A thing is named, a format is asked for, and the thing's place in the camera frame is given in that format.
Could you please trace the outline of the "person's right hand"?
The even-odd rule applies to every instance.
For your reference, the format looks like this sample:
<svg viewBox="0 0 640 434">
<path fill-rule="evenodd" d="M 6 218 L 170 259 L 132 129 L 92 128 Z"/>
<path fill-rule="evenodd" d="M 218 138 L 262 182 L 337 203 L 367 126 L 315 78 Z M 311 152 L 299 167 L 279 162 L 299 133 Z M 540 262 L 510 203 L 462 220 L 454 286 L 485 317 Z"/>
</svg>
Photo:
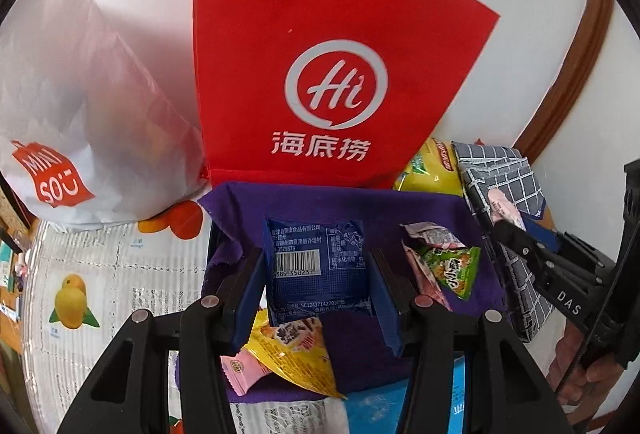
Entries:
<svg viewBox="0 0 640 434">
<path fill-rule="evenodd" d="M 582 332 L 567 322 L 562 338 L 556 343 L 547 380 L 561 405 L 578 405 L 585 396 L 605 398 L 625 371 L 612 356 L 593 362 L 587 369 L 580 364 L 570 369 L 583 340 Z"/>
</svg>

